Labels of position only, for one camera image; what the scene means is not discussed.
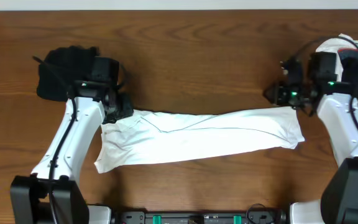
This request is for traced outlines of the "white robot print t-shirt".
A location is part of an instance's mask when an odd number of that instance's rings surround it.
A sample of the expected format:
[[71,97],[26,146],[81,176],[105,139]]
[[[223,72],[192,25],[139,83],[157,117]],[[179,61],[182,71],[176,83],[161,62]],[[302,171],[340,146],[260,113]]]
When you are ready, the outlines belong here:
[[290,107],[226,114],[171,114],[136,110],[101,127],[99,173],[124,165],[161,164],[258,151],[294,149],[305,139]]

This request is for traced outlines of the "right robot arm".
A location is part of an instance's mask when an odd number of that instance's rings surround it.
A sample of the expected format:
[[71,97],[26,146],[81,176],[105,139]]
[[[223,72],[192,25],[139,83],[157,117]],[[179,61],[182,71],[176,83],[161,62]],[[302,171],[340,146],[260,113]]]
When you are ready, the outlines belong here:
[[297,55],[266,89],[274,105],[310,109],[329,133],[338,169],[321,198],[291,205],[291,223],[358,223],[358,49],[316,52],[303,68]]

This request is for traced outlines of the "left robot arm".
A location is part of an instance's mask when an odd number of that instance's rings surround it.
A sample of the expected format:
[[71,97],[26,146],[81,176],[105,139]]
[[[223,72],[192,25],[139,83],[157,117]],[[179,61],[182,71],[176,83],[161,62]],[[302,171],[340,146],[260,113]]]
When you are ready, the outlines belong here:
[[114,223],[106,205],[86,203],[79,190],[82,165],[102,124],[133,115],[129,97],[120,91],[119,62],[96,56],[90,73],[66,82],[58,67],[38,62],[56,76],[68,101],[60,127],[29,176],[15,176],[10,187],[16,223]]

